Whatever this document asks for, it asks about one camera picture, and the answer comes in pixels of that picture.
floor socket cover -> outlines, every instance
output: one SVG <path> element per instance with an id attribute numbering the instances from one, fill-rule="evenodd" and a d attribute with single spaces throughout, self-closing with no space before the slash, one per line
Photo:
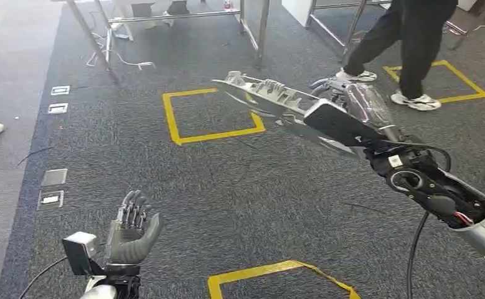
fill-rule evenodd
<path id="1" fill-rule="evenodd" d="M 53 169 L 48 170 L 44 173 L 44 178 L 42 178 L 41 186 L 53 186 L 60 185 L 66 182 L 66 174 L 68 169 Z"/>
<path id="2" fill-rule="evenodd" d="M 56 209 L 62 207 L 64 191 L 43 192 L 39 196 L 37 210 Z"/>
<path id="3" fill-rule="evenodd" d="M 54 86 L 51 95 L 67 95 L 70 93 L 70 86 Z"/>
<path id="4" fill-rule="evenodd" d="M 48 106 L 48 114 L 66 113 L 68 110 L 68 103 L 51 104 Z"/>

yellow floor marking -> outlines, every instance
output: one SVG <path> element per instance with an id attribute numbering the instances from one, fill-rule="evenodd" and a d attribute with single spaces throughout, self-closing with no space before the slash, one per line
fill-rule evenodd
<path id="1" fill-rule="evenodd" d="M 361 299 L 360 296 L 354 291 L 354 289 L 345 283 L 337 281 L 334 277 L 325 274 L 319 268 L 308 265 L 307 263 L 302 263 L 297 260 L 285 260 L 284 262 L 274 263 L 272 265 L 264 265 L 259 267 L 253 267 L 249 269 L 237 270 L 229 273 L 223 273 L 218 275 L 210 276 L 207 280 L 207 286 L 209 287 L 209 295 L 211 299 L 224 299 L 222 296 L 222 290 L 220 285 L 228 282 L 236 282 L 237 280 L 243 280 L 253 277 L 259 277 L 262 275 L 272 274 L 276 272 L 291 270 L 300 267 L 307 267 L 314 270 L 318 274 L 326 277 L 331 282 L 335 283 L 339 287 L 347 290 L 349 292 L 349 299 Z"/>
<path id="2" fill-rule="evenodd" d="M 165 108 L 165 116 L 167 118 L 167 125 L 169 126 L 169 133 L 171 135 L 171 139 L 173 140 L 173 142 L 175 142 L 177 145 L 182 145 L 184 143 L 190 143 L 190 142 L 198 142 L 198 141 L 261 133 L 266 130 L 260 116 L 254 113 L 251 113 L 252 120 L 255 124 L 255 127 L 253 128 L 233 130 L 228 132 L 221 132 L 221 133 L 214 133 L 214 134 L 207 134 L 207 135 L 199 135 L 199 136 L 180 137 L 180 133 L 178 132 L 178 125 L 176 124 L 176 119 L 174 118 L 174 110 L 172 109 L 171 98 L 185 97 L 189 95 L 200 95 L 203 93 L 213 93 L 218 91 L 219 90 L 217 90 L 216 88 L 206 88 L 206 89 L 198 89 L 198 90 L 188 90 L 185 92 L 169 92 L 169 93 L 164 93 L 162 95 L 163 106 Z"/>
<path id="3" fill-rule="evenodd" d="M 450 71 L 452 71 L 457 77 L 460 78 L 465 84 L 469 85 L 471 88 L 473 88 L 477 93 L 473 95 L 459 95 L 456 97 L 448 97 L 448 98 L 440 98 L 438 99 L 441 103 L 449 103 L 449 102 L 458 102 L 458 101 L 464 101 L 464 100 L 473 100 L 476 98 L 485 98 L 485 91 L 478 87 L 475 83 L 473 83 L 469 78 L 467 78 L 464 74 L 462 74 L 458 69 L 456 69 L 454 66 L 452 66 L 451 63 L 449 63 L 447 60 L 440 60 L 440 61 L 435 61 L 431 64 L 432 66 L 437 66 L 437 65 L 444 65 L 447 67 Z M 400 77 L 398 77 L 398 74 L 396 74 L 397 70 L 401 70 L 402 67 L 384 67 L 384 70 L 396 81 L 398 82 L 400 80 Z"/>

red wire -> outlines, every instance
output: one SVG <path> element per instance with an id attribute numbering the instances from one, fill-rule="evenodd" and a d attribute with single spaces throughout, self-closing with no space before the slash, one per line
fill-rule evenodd
<path id="1" fill-rule="evenodd" d="M 458 219 L 462 220 L 462 222 L 464 222 L 466 225 L 474 224 L 473 220 L 471 220 L 468 216 L 464 215 L 463 213 L 455 212 L 453 215 Z"/>

silver metal frame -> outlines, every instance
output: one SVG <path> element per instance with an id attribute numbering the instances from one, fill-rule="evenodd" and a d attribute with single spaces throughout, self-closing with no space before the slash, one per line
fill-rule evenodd
<path id="1" fill-rule="evenodd" d="M 368 0 L 361 0 L 360 2 L 355 2 L 355 3 L 340 3 L 340 4 L 328 4 L 328 5 L 318 6 L 317 0 L 314 0 L 312 7 L 310 9 L 310 13 L 309 13 L 308 21 L 306 23 L 306 27 L 309 27 L 312 24 L 312 20 L 314 20 L 319 26 L 321 26 L 321 28 L 323 30 L 325 30 L 325 32 L 327 32 L 336 42 L 338 42 L 341 45 L 341 47 L 344 48 L 343 53 L 342 53 L 342 57 L 344 58 L 345 55 L 347 54 L 347 52 L 350 49 L 351 42 L 352 42 L 352 36 L 356 32 L 357 23 L 359 22 L 359 18 L 363 14 L 365 7 L 367 5 L 390 4 L 391 2 L 392 2 L 391 0 L 381 0 L 381 1 L 373 0 L 371 2 L 368 2 Z M 323 22 L 321 22 L 321 20 L 319 20 L 314 15 L 316 10 L 318 10 L 318 9 L 344 8 L 344 7 L 354 7 L 354 6 L 357 6 L 358 10 L 356 11 L 356 14 L 354 16 L 354 20 L 352 20 L 352 25 L 349 29 L 349 32 L 347 34 L 347 38 L 346 38 L 345 41 L 341 40 L 335 33 L 333 33 L 332 30 L 330 30 L 325 24 L 323 24 Z M 479 24 L 484 19 L 484 17 L 482 17 L 482 18 L 479 17 L 480 21 L 478 21 L 477 24 Z M 460 46 L 460 44 L 462 44 L 462 41 L 468 35 L 468 32 L 466 30 L 458 27 L 457 25 L 453 24 L 451 21 L 447 21 L 446 25 L 451 30 L 455 31 L 455 33 L 461 35 L 460 40 L 452 48 L 452 49 L 456 49 L 457 47 Z"/>
<path id="2" fill-rule="evenodd" d="M 97 40 L 94 38 L 92 32 L 90 32 L 90 27 L 88 26 L 85 18 L 79 11 L 75 0 L 66 0 L 70 9 L 73 12 L 74 17 L 76 18 L 77 22 L 81 26 L 86 37 L 90 40 L 90 44 L 93 50 L 96 53 L 96 58 L 103 63 L 103 66 L 106 67 L 111 79 L 115 82 L 118 81 L 116 75 L 112 71 L 110 67 L 110 52 L 112 51 L 112 44 L 114 39 L 114 32 L 112 30 L 112 24 L 119 24 L 119 23 L 129 23 L 129 22 L 144 22 L 144 21 L 155 21 L 155 20 L 171 20 L 171 19 L 187 19 L 192 17 L 214 17 L 214 16 L 230 16 L 230 15 L 239 15 L 240 16 L 240 33 L 243 34 L 246 32 L 250 41 L 252 42 L 252 46 L 257 52 L 256 54 L 256 67 L 260 68 L 262 66 L 262 58 L 264 55 L 264 46 L 265 46 L 265 39 L 266 39 L 266 27 L 268 25 L 268 13 L 270 10 L 270 0 L 264 0 L 262 6 L 262 12 L 260 16 L 260 28 L 259 28 L 259 36 L 258 40 L 255 39 L 253 32 L 250 30 L 248 24 L 246 23 L 245 19 L 245 0 L 240 0 L 240 10 L 233 10 L 233 11 L 214 11 L 214 12 L 201 12 L 196 14 L 184 14 L 180 16 L 153 16 L 153 17 L 126 17 L 126 18 L 113 18 L 109 19 L 106 16 L 105 10 L 101 5 L 100 0 L 94 0 L 99 12 L 101 12 L 101 16 L 103 17 L 103 21 L 106 27 L 106 44 L 105 50 L 101 49 L 98 46 Z"/>

black cable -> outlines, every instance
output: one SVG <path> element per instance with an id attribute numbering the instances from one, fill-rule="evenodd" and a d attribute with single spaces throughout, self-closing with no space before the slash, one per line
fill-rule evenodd
<path id="1" fill-rule="evenodd" d="M 436 146 L 431 145 L 424 145 L 422 143 L 407 143 L 407 142 L 399 142 L 399 141 L 390 141 L 390 140 L 381 140 L 384 143 L 388 143 L 391 145 L 404 145 L 404 146 L 414 146 L 417 148 L 426 148 L 429 150 L 436 151 L 441 153 L 446 160 L 446 166 L 444 167 L 444 171 L 450 172 L 451 171 L 451 156 L 450 154 L 441 148 L 437 148 Z M 411 251 L 409 252 L 409 259 L 407 260 L 407 299 L 413 299 L 413 263 L 415 261 L 415 254 L 418 247 L 418 240 L 420 239 L 420 235 L 422 230 L 425 226 L 427 218 L 429 217 L 429 211 L 425 211 L 420 223 L 418 224 L 417 231 L 415 232 L 415 237 L 413 239 L 413 243 L 411 244 Z"/>
<path id="2" fill-rule="evenodd" d="M 414 146 L 417 148 L 426 148 L 441 153 L 446 160 L 446 166 L 444 167 L 444 171 L 451 171 L 451 156 L 450 154 L 444 149 L 437 148 L 436 146 L 432 145 L 424 145 L 423 143 L 410 143 L 410 142 L 399 142 L 399 141 L 390 141 L 390 140 L 380 140 L 381 142 L 388 143 L 391 145 L 405 145 L 405 146 Z"/>
<path id="3" fill-rule="evenodd" d="M 44 268 L 43 271 L 40 271 L 39 274 L 37 274 L 28 284 L 28 286 L 24 289 L 24 291 L 22 291 L 21 295 L 19 296 L 19 299 L 22 299 L 24 297 L 24 295 L 26 295 L 27 291 L 29 290 L 29 288 L 35 283 L 35 281 L 37 280 L 37 278 L 39 278 L 41 275 L 43 275 L 44 273 L 46 273 L 46 271 L 50 270 L 51 268 L 53 268 L 55 265 L 57 265 L 58 263 L 62 262 L 63 260 L 66 259 L 66 256 L 62 257 L 61 259 L 58 259 L 56 261 L 54 261 L 53 263 L 49 264 L 48 266 L 46 266 L 46 268 Z"/>
<path id="4" fill-rule="evenodd" d="M 425 222 L 429 217 L 429 212 L 425 211 L 420 223 L 418 224 L 417 231 L 415 232 L 415 237 L 413 239 L 413 244 L 411 245 L 411 251 L 409 252 L 409 259 L 407 260 L 407 299 L 413 299 L 413 262 L 415 261 L 415 253 L 417 251 L 418 240 L 422 229 L 424 228 Z"/>

